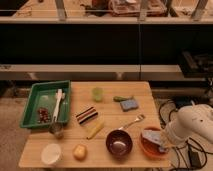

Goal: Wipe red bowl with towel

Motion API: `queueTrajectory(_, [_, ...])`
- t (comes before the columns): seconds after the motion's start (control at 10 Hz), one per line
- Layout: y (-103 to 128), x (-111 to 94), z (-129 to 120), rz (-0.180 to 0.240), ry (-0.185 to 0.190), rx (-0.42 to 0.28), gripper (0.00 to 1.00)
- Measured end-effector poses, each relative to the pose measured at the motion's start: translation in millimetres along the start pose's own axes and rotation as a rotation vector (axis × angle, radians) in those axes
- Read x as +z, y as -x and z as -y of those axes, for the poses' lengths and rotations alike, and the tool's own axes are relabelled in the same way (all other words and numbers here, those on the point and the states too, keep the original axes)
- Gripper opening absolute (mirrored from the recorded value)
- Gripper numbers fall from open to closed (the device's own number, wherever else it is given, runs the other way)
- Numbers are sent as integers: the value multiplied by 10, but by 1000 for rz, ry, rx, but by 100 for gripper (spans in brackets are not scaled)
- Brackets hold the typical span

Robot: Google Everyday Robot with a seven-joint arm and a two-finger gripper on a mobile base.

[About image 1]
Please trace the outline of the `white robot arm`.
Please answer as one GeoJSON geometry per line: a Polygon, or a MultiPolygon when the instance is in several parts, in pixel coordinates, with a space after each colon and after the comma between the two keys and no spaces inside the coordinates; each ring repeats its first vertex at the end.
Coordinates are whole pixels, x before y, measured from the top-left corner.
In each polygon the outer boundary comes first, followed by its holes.
{"type": "Polygon", "coordinates": [[[209,105],[198,104],[180,108],[176,118],[161,132],[162,146],[178,146],[193,133],[213,144],[213,108],[209,105]]]}

